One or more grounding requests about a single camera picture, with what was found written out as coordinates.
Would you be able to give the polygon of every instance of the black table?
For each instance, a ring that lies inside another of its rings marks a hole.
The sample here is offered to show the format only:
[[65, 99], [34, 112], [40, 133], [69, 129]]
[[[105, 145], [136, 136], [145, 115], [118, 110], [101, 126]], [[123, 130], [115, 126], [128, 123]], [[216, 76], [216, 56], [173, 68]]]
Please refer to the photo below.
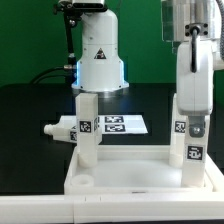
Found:
[[[149, 132], [107, 135], [101, 144], [169, 145], [174, 93], [174, 84], [132, 84], [126, 95], [100, 98], [100, 115], [140, 114]], [[75, 145], [53, 141], [43, 133], [43, 128], [58, 123], [62, 115], [74, 115], [75, 97], [71, 88], [62, 84], [17, 84], [0, 89], [1, 196], [64, 193], [64, 180]], [[222, 171], [223, 124], [224, 108], [215, 103], [208, 151]]]

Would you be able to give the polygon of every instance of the sticker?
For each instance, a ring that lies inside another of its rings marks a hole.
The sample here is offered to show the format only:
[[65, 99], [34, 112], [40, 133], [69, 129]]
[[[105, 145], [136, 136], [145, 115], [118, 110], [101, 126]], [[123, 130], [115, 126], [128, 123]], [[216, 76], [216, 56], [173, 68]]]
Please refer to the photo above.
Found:
[[107, 59], [102, 48], [99, 49], [94, 59]]
[[123, 116], [108, 116], [105, 117], [105, 123], [124, 123]]
[[120, 124], [105, 125], [105, 132], [107, 133], [126, 132], [125, 125], [120, 125]]
[[80, 121], [80, 132], [81, 133], [91, 133], [92, 132], [92, 124], [91, 121]]
[[94, 131], [98, 128], [98, 118], [94, 120]]
[[188, 145], [186, 151], [186, 160], [195, 162], [205, 162], [205, 147]]
[[77, 142], [77, 132], [76, 131], [70, 131], [70, 139], [71, 139], [71, 141]]
[[185, 133], [186, 122], [176, 121], [175, 122], [175, 132], [177, 133]]

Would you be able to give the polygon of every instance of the green wall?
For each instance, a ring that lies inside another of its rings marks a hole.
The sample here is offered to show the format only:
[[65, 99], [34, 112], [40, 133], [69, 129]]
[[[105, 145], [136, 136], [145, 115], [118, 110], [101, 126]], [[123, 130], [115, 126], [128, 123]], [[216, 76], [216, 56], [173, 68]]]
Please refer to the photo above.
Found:
[[[54, 16], [57, 0], [2, 1], [0, 7], [0, 86], [28, 83], [39, 72], [66, 64], [62, 14]], [[127, 63], [131, 83], [175, 82], [176, 56], [162, 42], [160, 0], [107, 0], [119, 18], [119, 55]], [[81, 28], [74, 31], [81, 56]], [[224, 74], [215, 77], [215, 95], [224, 104]]]

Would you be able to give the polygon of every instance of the white base tray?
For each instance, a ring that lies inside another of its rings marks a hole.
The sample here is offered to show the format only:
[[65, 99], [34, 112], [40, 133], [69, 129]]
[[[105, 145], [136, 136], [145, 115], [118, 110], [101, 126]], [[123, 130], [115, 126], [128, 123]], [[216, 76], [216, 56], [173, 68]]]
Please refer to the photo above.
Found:
[[75, 151], [65, 181], [65, 194], [212, 191], [182, 188], [181, 169], [169, 165], [169, 146], [99, 146], [98, 164], [82, 168]]
[[[224, 220], [224, 177], [209, 156], [203, 188], [181, 188], [168, 156], [169, 146], [100, 146], [98, 167], [84, 170], [74, 152], [65, 195], [0, 197], [0, 223]], [[95, 183], [74, 186], [83, 174]]]

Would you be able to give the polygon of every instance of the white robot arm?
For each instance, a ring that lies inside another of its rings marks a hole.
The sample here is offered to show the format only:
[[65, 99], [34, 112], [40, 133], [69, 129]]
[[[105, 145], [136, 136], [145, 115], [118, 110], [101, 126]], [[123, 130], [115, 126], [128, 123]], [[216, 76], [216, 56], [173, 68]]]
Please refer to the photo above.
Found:
[[[217, 1], [220, 8], [222, 0]], [[189, 118], [189, 134], [202, 138], [205, 116], [213, 109], [213, 72], [218, 57], [221, 16], [215, 0], [163, 0], [164, 40], [179, 43], [177, 106]]]
[[83, 52], [81, 59], [75, 63], [74, 92], [97, 92], [108, 96], [128, 87], [124, 80], [124, 63], [118, 56], [117, 17], [107, 9], [105, 1], [60, 0], [59, 5], [62, 6], [61, 11], [67, 13], [67, 26], [75, 26], [78, 21], [82, 21], [83, 25]]

